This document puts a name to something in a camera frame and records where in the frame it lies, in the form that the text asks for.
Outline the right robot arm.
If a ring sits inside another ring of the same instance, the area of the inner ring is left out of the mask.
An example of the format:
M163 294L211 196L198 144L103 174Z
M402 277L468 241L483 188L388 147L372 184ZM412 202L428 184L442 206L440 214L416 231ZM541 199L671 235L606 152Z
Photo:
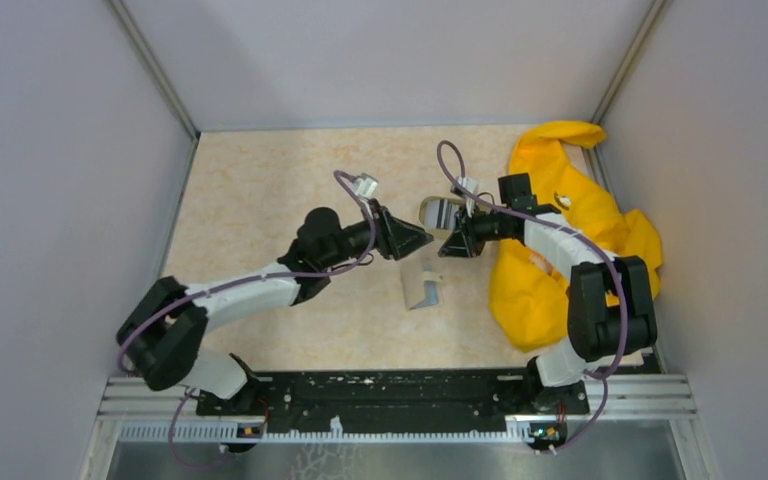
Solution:
M575 229L551 204L532 192L526 174L498 180L500 204L479 212L483 200L469 177L452 185L466 203L454 215L454 228L438 253L478 256L489 241L516 240L548 261L568 283L567 334L528 368L535 377L523 385L523 398L536 412L550 411L563 389L596 369L599 361L654 345L658 328L646 263L620 257Z

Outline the beige card holder wallet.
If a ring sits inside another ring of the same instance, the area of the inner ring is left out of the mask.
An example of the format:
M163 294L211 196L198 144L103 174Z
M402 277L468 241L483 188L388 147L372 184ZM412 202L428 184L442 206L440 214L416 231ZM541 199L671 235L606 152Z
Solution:
M408 311L441 305L443 277L430 258L411 257L404 260L400 267L400 280Z

